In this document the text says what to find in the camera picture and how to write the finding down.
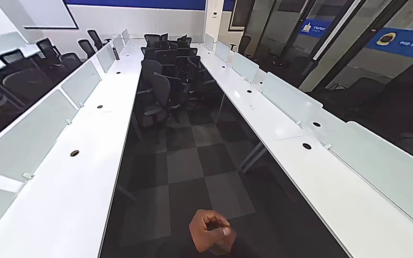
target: desk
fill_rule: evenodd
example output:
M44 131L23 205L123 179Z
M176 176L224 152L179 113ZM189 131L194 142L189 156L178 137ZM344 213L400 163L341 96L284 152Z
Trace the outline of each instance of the desk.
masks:
M101 76L102 81L60 134L35 177L1 218L0 258L99 256L140 77L143 45L144 40L132 39L121 52L121 60ZM74 150L79 154L70 157Z
M205 68L351 257L413 257L412 220L297 126L254 84L244 81L230 61L226 64L204 44L195 47Z

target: blue wall stripe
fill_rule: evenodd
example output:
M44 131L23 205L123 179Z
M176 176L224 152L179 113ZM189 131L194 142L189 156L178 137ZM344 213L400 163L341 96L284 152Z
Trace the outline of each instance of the blue wall stripe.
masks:
M69 5L205 10L206 0L65 0Z
M234 0L224 0L223 11L232 11L234 9Z

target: metal desk leg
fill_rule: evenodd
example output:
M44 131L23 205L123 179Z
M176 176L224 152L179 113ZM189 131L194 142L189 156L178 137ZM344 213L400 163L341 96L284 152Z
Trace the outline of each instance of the metal desk leg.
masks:
M254 165L254 163L256 163L256 161L257 161L262 155L264 155L264 153L266 153L266 151L267 151L267 149L264 147L264 148L261 150L261 152L258 153L258 154L256 155L256 157L254 157L254 159L243 169L243 173L246 173L246 172L249 170L249 168L250 168L252 165Z
M0 84L0 91L3 95L7 97L7 100L13 104L16 108L23 110L26 108L26 104L21 102L17 97L14 96L10 91L8 91L6 88L3 87L3 85Z
M223 108L223 105L224 105L224 97L225 96L226 96L226 94L223 93L223 99L221 100L221 105L219 106L219 110L217 112L217 118L216 118L215 123L217 123L219 121L219 115L221 114L221 109Z
M144 142L143 134L141 133L140 127L138 126L138 121L136 120L135 115L132 112L132 118L130 119L130 123L132 124L133 129L135 130L136 136L140 140L140 142Z
M241 163L239 169L243 169L245 167L245 164L248 162L248 160L250 158L253 157L253 155L261 149L261 147L263 146L262 142L259 142L256 147L254 147L254 149L248 154L248 156L246 156L246 158L243 160L243 162Z
M134 202L137 202L138 201L138 199L133 195L133 194L131 194L129 191L127 191L125 188L123 188L121 185L119 185L119 184L117 184L116 185L116 188L119 190L119 191L121 191L121 193L123 193L125 196L127 196L130 200L132 200L132 201L134 201Z

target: floor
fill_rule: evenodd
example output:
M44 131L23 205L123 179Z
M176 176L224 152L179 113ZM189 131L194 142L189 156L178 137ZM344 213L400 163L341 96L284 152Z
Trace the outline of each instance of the floor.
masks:
M190 237L197 209L225 215L260 257L348 257L268 153L246 174L242 160L259 139L226 100L206 110L182 111L174 130L129 130L102 258L151 258L161 244Z

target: fingernail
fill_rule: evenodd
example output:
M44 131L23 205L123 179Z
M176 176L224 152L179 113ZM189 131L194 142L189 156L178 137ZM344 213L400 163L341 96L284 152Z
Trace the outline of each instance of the fingernail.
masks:
M227 235L230 235L232 231L230 231L230 228L223 228L223 233L224 233L224 236L227 236Z

